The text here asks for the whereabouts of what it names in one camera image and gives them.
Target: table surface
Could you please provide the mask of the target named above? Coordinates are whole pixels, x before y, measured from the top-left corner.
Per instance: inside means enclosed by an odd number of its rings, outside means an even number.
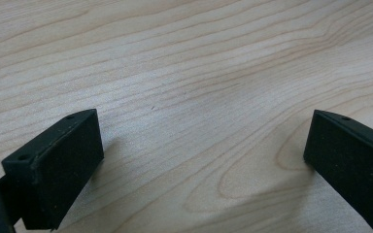
[[[90,108],[55,232],[372,232],[302,154],[315,109],[373,128],[373,1],[0,1],[0,161]]]

